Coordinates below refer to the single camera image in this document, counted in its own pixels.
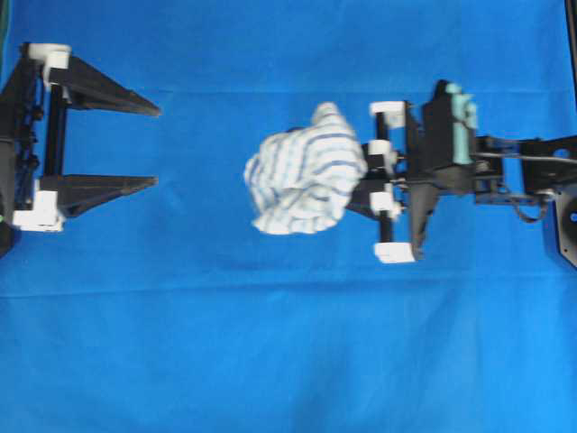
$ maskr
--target striped cloth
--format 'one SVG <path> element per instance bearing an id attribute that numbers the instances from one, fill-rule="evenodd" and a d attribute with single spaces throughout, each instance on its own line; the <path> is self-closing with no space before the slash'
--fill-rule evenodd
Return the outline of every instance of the striped cloth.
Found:
<path id="1" fill-rule="evenodd" d="M 323 103 L 312 126 L 268 137 L 247 162 L 253 224 L 272 235 L 326 230 L 343 217 L 366 171 L 354 130 L 334 103 Z"/>

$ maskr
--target black metal frame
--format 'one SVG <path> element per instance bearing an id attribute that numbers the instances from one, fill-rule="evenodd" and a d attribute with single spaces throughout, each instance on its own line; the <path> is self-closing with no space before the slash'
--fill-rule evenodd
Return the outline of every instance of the black metal frame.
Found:
<path id="1" fill-rule="evenodd" d="M 28 56 L 29 44 L 0 95 L 0 257 L 14 243 L 15 210 L 29 210 L 33 173 L 40 162 L 34 123 L 44 117 L 42 65 Z M 58 208 L 66 218 L 114 198 L 133 194 L 157 183 L 156 177 L 64 175 L 67 112 L 102 109 L 140 115 L 159 115 L 147 99 L 127 90 L 75 56 L 67 69 L 51 69 L 50 108 L 46 152 L 40 188 L 58 192 Z"/>

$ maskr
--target blue fabric surface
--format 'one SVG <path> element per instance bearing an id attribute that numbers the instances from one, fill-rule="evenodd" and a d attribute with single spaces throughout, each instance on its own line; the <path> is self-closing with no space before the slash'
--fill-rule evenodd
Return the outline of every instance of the blue fabric surface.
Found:
<path id="1" fill-rule="evenodd" d="M 577 133 L 563 2 L 13 3 L 4 82 L 68 43 L 164 114 L 70 113 L 67 173 L 160 185 L 0 262 L 1 432 L 577 431 L 577 272 L 541 226 L 443 198 L 426 260 L 385 267 L 354 214 L 259 233 L 242 179 L 318 102 L 366 141 L 371 101 L 439 78 L 480 134 Z"/>

